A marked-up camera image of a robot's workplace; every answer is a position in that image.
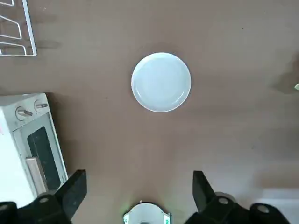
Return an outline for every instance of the white object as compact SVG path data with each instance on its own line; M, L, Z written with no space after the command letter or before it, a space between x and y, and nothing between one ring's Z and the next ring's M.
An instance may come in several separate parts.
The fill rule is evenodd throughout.
M22 5L16 4L14 0L5 1L6 2L2 2L0 0L0 9L7 14L7 16L0 15L0 23L2 23L2 26L0 26L0 56L36 56L37 52L27 0L22 0ZM20 13L19 7L23 8L23 14ZM1 30L3 27L18 30L18 35L12 35L9 32L6 33L7 30ZM5 50L14 48L17 49L17 52L11 53Z
M154 53L137 64L131 84L136 100L143 107L154 112L168 112L188 97L191 75L177 56Z
M161 208L151 203L140 203L123 216L125 224L171 224L171 213L166 214Z
M44 93L0 97L0 202L18 207L67 180Z

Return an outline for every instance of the toaster oven door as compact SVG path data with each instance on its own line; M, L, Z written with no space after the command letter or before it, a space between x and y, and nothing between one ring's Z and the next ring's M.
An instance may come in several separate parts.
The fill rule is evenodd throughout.
M35 195L57 190L66 174L49 114L15 130L14 138Z

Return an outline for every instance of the plate rim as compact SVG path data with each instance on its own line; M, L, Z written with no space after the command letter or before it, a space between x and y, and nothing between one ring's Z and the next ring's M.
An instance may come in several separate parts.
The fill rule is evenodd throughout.
M185 68L187 69L188 71L188 74L189 74L189 78L190 78L190 85L189 85L189 88L188 88L188 91L187 91L187 94L186 96L184 97L184 100L182 100L180 102L180 104L178 104L176 107L174 108L171 108L169 110L165 110L165 111L156 111L156 110L153 110L153 109L150 109L148 108L146 105L144 105L140 100L138 100L138 97L136 97L136 94L135 94L135 91L133 89L133 83L134 83L134 80L135 80L135 77L136 77L136 73L137 73L137 69L141 66L141 64L144 63L144 61L146 61L149 57L153 57L154 55L168 55L168 56L171 56L171 57L174 57L176 58L177 60L179 60L180 62L183 63L183 65L185 66ZM152 111L152 112L157 112L157 113L164 113L164 112L170 112L170 111L173 111L175 109L177 109L178 107L180 107L185 101L186 99L188 98L189 94L190 94L190 91L191 91L191 86L192 86L192 79L191 79L191 73L190 73L190 70L188 68L188 66L186 65L186 63L180 59L178 56L174 55L174 54L171 54L171 53L167 53L167 52L156 52L156 53L152 53L150 55L147 55L145 56L143 59L141 59L137 65L134 67L134 70L133 70L133 73L132 73L132 78L131 78L131 89L132 89L132 92L133 92L133 95L135 97L135 99L137 100L137 102L142 106L144 107L145 109L149 110L149 111Z

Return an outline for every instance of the toaster oven window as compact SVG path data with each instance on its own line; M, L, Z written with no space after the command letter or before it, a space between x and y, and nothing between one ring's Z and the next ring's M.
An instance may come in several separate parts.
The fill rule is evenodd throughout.
M60 186L60 179L46 129L41 127L29 135L27 141L32 156L38 156L41 162L48 190L57 190Z

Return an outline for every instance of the toaster oven knob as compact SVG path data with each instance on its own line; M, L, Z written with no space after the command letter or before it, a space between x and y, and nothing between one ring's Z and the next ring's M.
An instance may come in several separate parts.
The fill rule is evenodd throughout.
M47 107L48 104L36 104L36 109L41 109Z
M21 116L24 116L24 117L30 117L32 116L32 113L30 111L26 111L26 110L17 110L17 113Z

